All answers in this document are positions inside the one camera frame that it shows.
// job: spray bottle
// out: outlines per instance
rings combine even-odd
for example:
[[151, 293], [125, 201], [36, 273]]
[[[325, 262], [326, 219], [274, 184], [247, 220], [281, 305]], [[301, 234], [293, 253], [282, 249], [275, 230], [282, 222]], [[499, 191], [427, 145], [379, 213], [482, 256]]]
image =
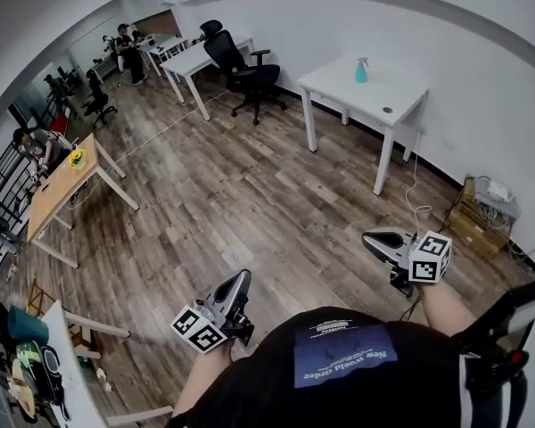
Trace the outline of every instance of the spray bottle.
[[359, 83], [365, 83], [367, 80], [365, 66], [368, 68], [368, 57], [361, 57], [358, 59], [357, 71], [355, 72], [355, 80]]

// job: wooden crate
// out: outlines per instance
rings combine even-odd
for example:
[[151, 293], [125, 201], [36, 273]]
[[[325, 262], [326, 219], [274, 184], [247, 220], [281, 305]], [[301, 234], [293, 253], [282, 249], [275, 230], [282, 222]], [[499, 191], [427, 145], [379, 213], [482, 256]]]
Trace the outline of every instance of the wooden crate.
[[449, 215], [449, 227], [465, 244], [490, 259], [508, 243], [511, 225], [503, 231], [488, 226], [479, 204], [473, 202], [473, 183], [472, 177], [466, 178], [462, 197]]

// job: baseboard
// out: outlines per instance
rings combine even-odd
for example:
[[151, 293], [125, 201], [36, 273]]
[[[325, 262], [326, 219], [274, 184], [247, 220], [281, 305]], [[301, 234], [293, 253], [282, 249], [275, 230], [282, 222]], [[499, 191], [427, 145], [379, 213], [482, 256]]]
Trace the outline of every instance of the baseboard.
[[[299, 94], [296, 94], [295, 92], [293, 92], [291, 90], [288, 90], [288, 89], [280, 87], [280, 86], [277, 86], [277, 90], [281, 94], [289, 95], [289, 96], [291, 96], [291, 97], [293, 97], [293, 98], [295, 98], [297, 100], [301, 100], [301, 96]], [[313, 106], [315, 106], [319, 110], [325, 111], [325, 112], [331, 114], [332, 116], [334, 116], [336, 118], [339, 118], [339, 119], [341, 118], [341, 113], [340, 112], [338, 112], [338, 111], [336, 111], [336, 110], [334, 110], [332, 108], [329, 108], [328, 106], [325, 106], [324, 104], [317, 103], [315, 101], [313, 101], [312, 103], [313, 103]], [[382, 133], [377, 132], [376, 130], [373, 130], [370, 127], [367, 127], [365, 124], [362, 124], [358, 120], [354, 120], [351, 117], [349, 117], [349, 124], [355, 126], [356, 128], [359, 128], [360, 130], [364, 131], [365, 133], [368, 133], [369, 135], [374, 136], [375, 138], [377, 138], [377, 139], [379, 139], [381, 141], [384, 139], [384, 135]], [[396, 151], [404, 152], [404, 146], [402, 144], [400, 144], [400, 143], [394, 142], [394, 145], [392, 146], [392, 148], [394, 150], [396, 150]], [[457, 190], [460, 190], [462, 188], [462, 185], [459, 182], [457, 182], [453, 177], [448, 176], [441, 169], [439, 169], [438, 167], [432, 165], [428, 160], [425, 160], [422, 157], [418, 156], [418, 163], [421, 166], [429, 169], [433, 174], [435, 174], [437, 177], [439, 177], [441, 180], [443, 180], [447, 184], [452, 185]], [[520, 258], [523, 258], [523, 263], [528, 268], [530, 268], [531, 271], [533, 271], [535, 273], [535, 261], [531, 257], [529, 257], [528, 255], [526, 255], [525, 252], [517, 244], [515, 244], [513, 241], [510, 240], [509, 244], [512, 246], [512, 249], [515, 252], [519, 252]]]

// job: white cable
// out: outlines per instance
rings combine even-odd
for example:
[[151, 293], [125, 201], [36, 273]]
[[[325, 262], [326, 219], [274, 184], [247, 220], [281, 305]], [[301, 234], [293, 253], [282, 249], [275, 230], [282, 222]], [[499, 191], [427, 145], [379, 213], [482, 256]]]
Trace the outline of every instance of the white cable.
[[[220, 98], [223, 94], [227, 94], [228, 91], [226, 90], [225, 92], [222, 92], [220, 95], [216, 95], [215, 97], [213, 98], [210, 98], [204, 105], [210, 103], [210, 102], [213, 102], [214, 100], [217, 100], [218, 98]], [[142, 143], [140, 146], [137, 146], [135, 149], [133, 149], [131, 152], [129, 153], [126, 153], [125, 155], [123, 155], [120, 159], [116, 160], [115, 163], [119, 163], [120, 161], [123, 161], [125, 160], [129, 155], [132, 155], [134, 154], [135, 152], [137, 152], [139, 149], [141, 149], [142, 147], [144, 147], [145, 145], [149, 144], [154, 138], [156, 138], [157, 136], [160, 136], [162, 135], [164, 132], [166, 132], [169, 128], [175, 126], [178, 122], [180, 122], [181, 120], [184, 120], [186, 119], [188, 116], [190, 116], [192, 113], [198, 111], [199, 108], [194, 108], [192, 111], [188, 112], [187, 114], [185, 114], [183, 117], [181, 117], [179, 120], [175, 120], [172, 124], [170, 124], [168, 127], [162, 129], [159, 133], [157, 133], [156, 135], [154, 136], [151, 136], [149, 139], [147, 139], [144, 143]], [[97, 188], [97, 186], [99, 185], [99, 183], [101, 183], [101, 178], [99, 178], [99, 180], [97, 181], [97, 184], [94, 185], [94, 187], [91, 189], [91, 192], [89, 192], [89, 195], [87, 197], [85, 197], [81, 202], [79, 202], [78, 204], [74, 205], [72, 208], [70, 208], [69, 206], [66, 206], [66, 208], [68, 210], [76, 210], [79, 206], [81, 206], [92, 194], [93, 192], [95, 191], [95, 189]]]
[[420, 224], [418, 223], [418, 214], [424, 214], [425, 212], [430, 212], [432, 210], [432, 206], [430, 206], [429, 204], [425, 204], [423, 206], [418, 206], [417, 208], [413, 208], [412, 204], [410, 203], [410, 200], [408, 199], [408, 194], [412, 192], [418, 185], [418, 181], [416, 180], [416, 168], [417, 167], [418, 167], [418, 149], [416, 148], [416, 159], [414, 162], [414, 184], [412, 185], [412, 187], [407, 189], [404, 196], [407, 199], [408, 207], [414, 213], [414, 220], [416, 222], [416, 235], [418, 236], [418, 238], [420, 238]]

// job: black office chair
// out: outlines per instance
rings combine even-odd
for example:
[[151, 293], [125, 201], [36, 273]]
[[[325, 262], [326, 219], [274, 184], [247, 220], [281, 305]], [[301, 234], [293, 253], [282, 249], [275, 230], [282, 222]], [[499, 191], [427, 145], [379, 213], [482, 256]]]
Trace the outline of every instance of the black office chair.
[[200, 30], [204, 32], [204, 39], [210, 39], [210, 37], [216, 35], [220, 30], [222, 30], [222, 22], [216, 21], [215, 19], [204, 22], [200, 26]]
[[94, 112], [97, 113], [97, 119], [93, 124], [94, 127], [96, 127], [97, 122], [99, 121], [101, 121], [103, 124], [106, 124], [107, 122], [105, 122], [105, 116], [110, 112], [117, 113], [119, 110], [114, 106], [105, 108], [109, 102], [109, 96], [103, 90], [101, 90], [101, 83], [95, 75], [95, 72], [93, 70], [89, 70], [86, 73], [86, 76], [89, 79], [89, 86], [91, 87], [91, 94], [89, 94], [89, 96], [93, 97], [93, 100], [83, 105], [83, 108], [87, 107], [87, 111], [85, 111], [84, 114], [89, 116]]
[[226, 87], [232, 92], [243, 92], [243, 103], [232, 109], [232, 117], [237, 116], [236, 111], [249, 104], [254, 105], [253, 123], [259, 124], [258, 112], [261, 102], [279, 104], [282, 110], [287, 105], [276, 100], [272, 95], [275, 92], [275, 84], [279, 77], [279, 65], [264, 65], [262, 55], [271, 51], [255, 51], [251, 55], [258, 57], [258, 65], [249, 67], [243, 61], [243, 57], [234, 44], [234, 40], [227, 30], [221, 30], [204, 43], [204, 49], [212, 60], [226, 74]]

